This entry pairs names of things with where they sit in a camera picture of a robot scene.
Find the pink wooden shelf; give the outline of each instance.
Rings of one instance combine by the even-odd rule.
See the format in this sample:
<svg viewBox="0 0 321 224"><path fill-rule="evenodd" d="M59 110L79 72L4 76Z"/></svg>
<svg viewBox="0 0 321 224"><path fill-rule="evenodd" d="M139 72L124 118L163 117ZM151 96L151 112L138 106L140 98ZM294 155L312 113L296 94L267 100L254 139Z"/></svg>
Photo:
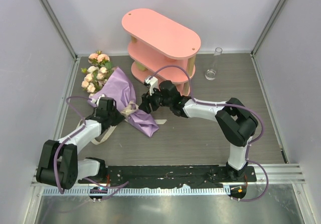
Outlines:
<svg viewBox="0 0 321 224"><path fill-rule="evenodd" d="M141 65L146 67L152 73L159 70L161 67L167 65L176 65L180 66L183 69L187 68L187 59L185 60L175 60L174 62L168 62L165 59L165 56L154 50L153 48L147 46L141 41L136 43L130 42L128 45L128 53L135 61L139 62ZM181 84L188 81L185 73L178 68L169 67L160 71L157 74L159 77L170 80L174 84Z"/></svg>
<svg viewBox="0 0 321 224"><path fill-rule="evenodd" d="M121 22L130 35L172 59L190 58L201 47L194 31L150 9L130 11Z"/></svg>
<svg viewBox="0 0 321 224"><path fill-rule="evenodd" d="M144 83L145 79L148 77L148 76L151 76L152 75L152 72L150 72L149 70L146 70L146 71L140 71L137 66L136 66L136 63L134 62L131 66L131 72L132 74L134 75L134 77L139 80L140 82ZM158 77L158 84L160 84L161 82L164 81L164 79ZM177 87L177 90L182 94L183 94L183 88L184 88L184 84L178 84L176 85Z"/></svg>

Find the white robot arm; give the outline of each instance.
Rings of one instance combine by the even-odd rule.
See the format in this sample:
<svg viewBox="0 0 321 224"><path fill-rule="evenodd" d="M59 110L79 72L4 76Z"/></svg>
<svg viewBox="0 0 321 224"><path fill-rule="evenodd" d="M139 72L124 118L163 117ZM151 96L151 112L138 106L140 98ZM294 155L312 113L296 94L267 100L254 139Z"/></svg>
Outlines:
<svg viewBox="0 0 321 224"><path fill-rule="evenodd" d="M77 180L84 177L90 177L96 181L104 179L106 176L104 160L86 158L78 161L78 154L91 140L123 120L124 116L117 110L114 99L100 98L94 113L86 118L85 123L63 138L56 141L48 140L44 143L36 174L37 181L57 186L54 155L62 143L64 145L59 151L60 160L57 161L57 167L59 182L63 189L70 189Z"/></svg>
<svg viewBox="0 0 321 224"><path fill-rule="evenodd" d="M157 78L148 77L145 85L150 89L142 95L140 110L150 113L160 106L168 106L179 117L202 118L218 122L226 139L230 142L230 156L226 166L229 176L237 179L247 166L246 150L258 126L256 118L246 110L227 107L225 104L244 106L238 99L227 102L209 102L182 96L171 81L163 81L157 89Z"/></svg>

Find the purple wrapping paper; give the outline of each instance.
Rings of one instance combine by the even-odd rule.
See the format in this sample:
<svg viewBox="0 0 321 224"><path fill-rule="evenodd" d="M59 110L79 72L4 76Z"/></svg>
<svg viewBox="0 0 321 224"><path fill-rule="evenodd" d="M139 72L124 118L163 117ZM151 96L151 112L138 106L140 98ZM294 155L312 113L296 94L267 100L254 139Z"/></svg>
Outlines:
<svg viewBox="0 0 321 224"><path fill-rule="evenodd" d="M134 87L119 67L113 72L103 88L91 98L98 100L102 94L107 97L112 97L116 101L118 111L122 111L127 107L130 101L136 102ZM158 126L153 117L139 109L128 116L127 120L136 129L142 131L149 137L158 130Z"/></svg>

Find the black mounting plate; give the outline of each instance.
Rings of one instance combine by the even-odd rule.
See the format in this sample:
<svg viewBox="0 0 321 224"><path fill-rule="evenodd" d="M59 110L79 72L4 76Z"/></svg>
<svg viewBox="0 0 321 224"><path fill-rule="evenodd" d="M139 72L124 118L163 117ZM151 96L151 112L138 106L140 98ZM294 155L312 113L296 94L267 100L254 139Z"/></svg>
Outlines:
<svg viewBox="0 0 321 224"><path fill-rule="evenodd" d="M108 166L110 185L117 186L129 181L125 188L219 188L227 182L245 182L244 176L233 181L226 177L226 167L219 165L166 165L166 166ZM245 169L247 182L255 182L252 166Z"/></svg>

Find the gray floor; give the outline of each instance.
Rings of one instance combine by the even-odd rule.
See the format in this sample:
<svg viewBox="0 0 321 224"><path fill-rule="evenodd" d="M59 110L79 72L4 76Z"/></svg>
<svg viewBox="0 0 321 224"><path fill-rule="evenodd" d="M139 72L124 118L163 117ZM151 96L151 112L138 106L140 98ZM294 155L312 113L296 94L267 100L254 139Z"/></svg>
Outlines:
<svg viewBox="0 0 321 224"><path fill-rule="evenodd" d="M208 81L204 72L212 55L196 57L196 73L192 79L194 95L200 100L227 101L231 97L259 113L266 125L265 135L253 144L250 159L263 164L284 163L280 147L264 102L250 54L223 54L217 79ZM112 57L131 79L136 90L137 104L147 88L130 72L133 61L128 56ZM72 95L88 96L82 90L84 74L80 68L88 67L87 58L80 61ZM84 100L73 100L73 104L86 116L92 108ZM159 108L152 113L155 119L167 119L164 125L151 137L145 136L126 122L119 124L111 137L103 144L88 144L79 154L79 159L96 157L104 159L107 165L184 165L224 164L229 156L229 143L217 123L203 119L185 119L172 114L168 108ZM79 117L69 109L63 136L73 131Z"/></svg>
<svg viewBox="0 0 321 224"><path fill-rule="evenodd" d="M258 196L263 188L249 185L246 198ZM35 223L304 223L291 184L270 185L263 198L248 203L231 201L225 195L116 196L101 203L89 200L88 196L43 196Z"/></svg>

